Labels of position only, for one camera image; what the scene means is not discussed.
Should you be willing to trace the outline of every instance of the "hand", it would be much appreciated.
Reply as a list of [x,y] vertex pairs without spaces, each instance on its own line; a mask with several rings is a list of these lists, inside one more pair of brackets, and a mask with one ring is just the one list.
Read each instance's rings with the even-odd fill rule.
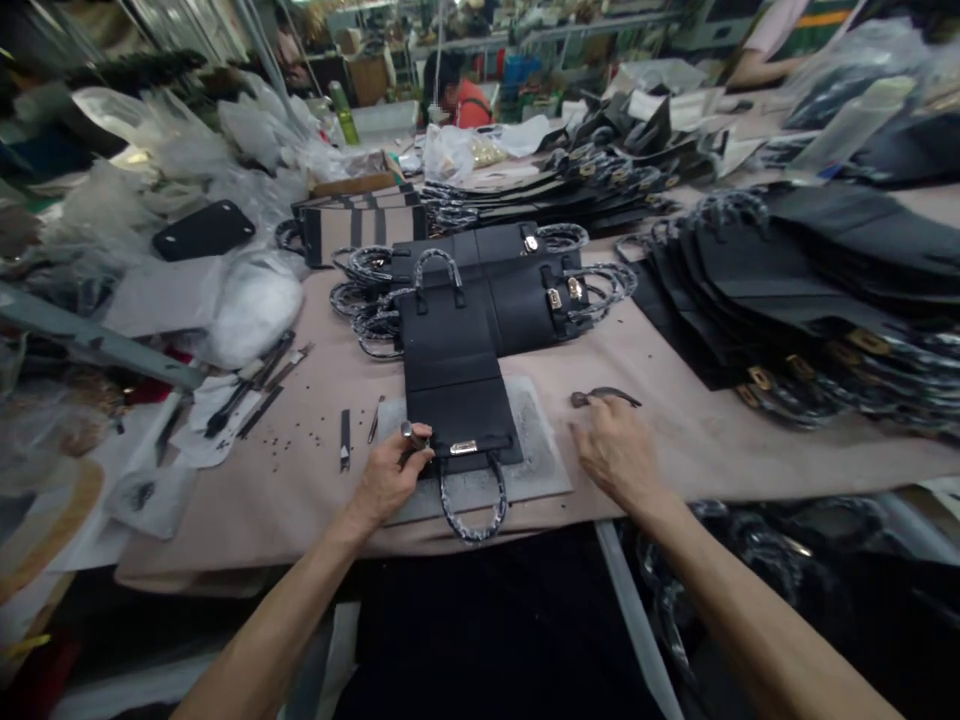
[[593,430],[571,423],[580,464],[631,515],[653,511],[672,493],[660,482],[653,434],[618,397],[588,398]]
[[[423,438],[433,434],[433,428],[421,423],[414,423],[413,431]],[[408,448],[407,441],[398,430],[370,453],[367,467],[363,470],[360,484],[348,508],[370,532],[403,507],[417,486],[420,471],[433,460],[433,450],[427,448],[413,453],[401,468],[400,456]]]

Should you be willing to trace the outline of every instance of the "pink shirt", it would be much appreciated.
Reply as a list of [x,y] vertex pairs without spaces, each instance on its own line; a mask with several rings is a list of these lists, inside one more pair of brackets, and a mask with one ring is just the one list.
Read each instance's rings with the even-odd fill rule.
[[[811,2],[816,2],[816,0],[775,0],[770,9],[760,19],[753,34],[743,44],[744,49],[757,50],[761,53],[764,62],[769,60],[783,47]],[[833,40],[830,41],[831,43],[847,31],[850,23],[853,22],[866,2],[867,0],[860,0],[857,3],[857,7],[843,21],[843,25],[837,28]]]

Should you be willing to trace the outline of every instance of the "person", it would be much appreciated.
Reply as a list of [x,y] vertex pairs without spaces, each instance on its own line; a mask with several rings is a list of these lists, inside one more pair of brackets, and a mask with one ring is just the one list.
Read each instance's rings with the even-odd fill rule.
[[[758,716],[901,717],[661,482],[651,431],[628,403],[590,398],[589,412],[591,427],[571,426],[580,464],[659,543]],[[425,425],[415,425],[415,431],[423,436],[432,432]],[[399,433],[374,449],[353,498],[197,681],[172,716],[175,720],[253,720],[276,714],[340,581],[366,540],[410,497],[418,474],[433,458],[428,448],[401,467],[405,450]],[[409,569],[440,563],[442,572],[433,579],[422,572],[393,574],[393,591],[415,601],[398,604],[396,595],[364,595],[359,665],[335,717],[377,717],[387,710],[417,718],[662,717],[652,702],[638,710],[643,700],[637,692],[642,676],[636,661],[632,674],[630,661],[622,656],[610,661],[608,653],[622,642],[610,632],[611,619],[619,620],[619,614],[591,613],[582,601],[604,580],[577,574],[578,546],[568,544],[560,553],[525,565],[484,562],[497,553],[520,557],[525,547],[545,545],[577,527],[584,526],[475,552],[371,563],[388,574],[395,564]],[[559,571],[562,582],[549,580],[544,565]],[[459,566],[469,572],[458,574]],[[570,571],[572,576],[564,575]],[[453,589],[442,586],[448,573]],[[518,590],[526,585],[531,587]],[[490,592],[477,602],[474,594],[482,587]],[[533,609],[527,603],[529,591],[552,596],[553,606]],[[367,624],[368,610],[376,615],[391,608],[395,613],[383,616],[387,622],[373,618]],[[619,627],[619,635],[625,635]],[[379,643],[378,652],[361,653],[360,645],[371,637]],[[630,678],[635,687],[624,687]]]
[[867,0],[775,0],[739,49],[726,85],[772,86],[843,35]]
[[310,81],[307,70],[303,66],[303,55],[300,52],[300,46],[293,37],[293,28],[290,20],[282,8],[277,7],[274,11],[277,21],[277,60],[291,81],[296,85],[304,85]]
[[423,97],[428,105],[434,102],[436,88],[439,88],[437,104],[457,127],[476,128],[493,122],[490,102],[483,90],[460,76],[460,65],[455,56],[434,50],[423,68]]

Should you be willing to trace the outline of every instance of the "cardboard box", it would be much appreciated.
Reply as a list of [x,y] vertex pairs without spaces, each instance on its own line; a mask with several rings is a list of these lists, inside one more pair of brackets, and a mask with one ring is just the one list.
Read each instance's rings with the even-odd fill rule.
[[394,87],[397,82],[390,53],[355,55],[347,59],[347,70],[357,97],[357,107],[376,105],[386,96],[387,88]]
[[393,157],[383,150],[370,153],[365,162],[370,170],[367,174],[349,180],[337,180],[331,183],[317,183],[310,188],[310,197],[329,195],[357,195],[359,193],[383,190],[403,182],[403,171]]

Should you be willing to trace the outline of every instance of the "black leather handbag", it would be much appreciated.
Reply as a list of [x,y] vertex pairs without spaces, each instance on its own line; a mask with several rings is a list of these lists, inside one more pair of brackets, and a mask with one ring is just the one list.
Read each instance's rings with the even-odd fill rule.
[[[427,286],[423,268],[445,265],[444,279]],[[502,465],[523,462],[507,389],[487,323],[484,286],[464,285],[456,263],[442,250],[426,250],[414,266],[412,292],[397,299],[403,326],[407,415],[433,429],[432,467],[444,514],[457,535],[480,542],[494,535],[506,514]],[[497,478],[500,508],[487,528],[470,531],[454,516],[446,493],[450,473],[489,467]]]

